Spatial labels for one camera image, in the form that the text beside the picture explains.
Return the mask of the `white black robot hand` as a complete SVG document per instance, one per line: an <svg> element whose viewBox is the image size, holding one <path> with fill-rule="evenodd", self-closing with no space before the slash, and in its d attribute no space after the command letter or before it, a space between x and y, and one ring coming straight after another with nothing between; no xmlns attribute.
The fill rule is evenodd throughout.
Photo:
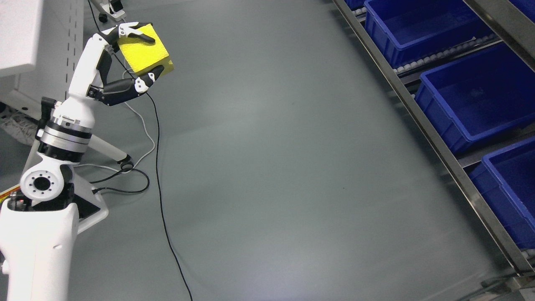
<svg viewBox="0 0 535 301"><path fill-rule="evenodd" d="M154 38L140 31L141 27L147 25L152 23L120 23L118 28L97 32L88 39L75 67L68 98L59 105L59 122L93 122L93 110L97 103L113 106L147 93L165 70L164 66L157 65L134 79L106 82L111 55L119 51L119 40L137 38L143 42L155 43Z"/></svg>

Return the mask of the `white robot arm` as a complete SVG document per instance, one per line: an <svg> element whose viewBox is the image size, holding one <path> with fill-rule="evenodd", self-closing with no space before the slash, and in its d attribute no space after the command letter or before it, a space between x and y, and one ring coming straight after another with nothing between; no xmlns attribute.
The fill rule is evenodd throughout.
<svg viewBox="0 0 535 301"><path fill-rule="evenodd" d="M35 138L40 162L21 176L19 191L1 206L2 273L8 276L8 301L66 301L72 252L80 231L107 216L106 207L90 203L93 214L80 222L75 202L74 167L86 153L95 126L94 107L130 101L147 93L164 73L161 64L135 78L107 82L111 55L119 42L132 39L152 46L146 23L120 23L88 39L67 99L43 97Z"/></svg>

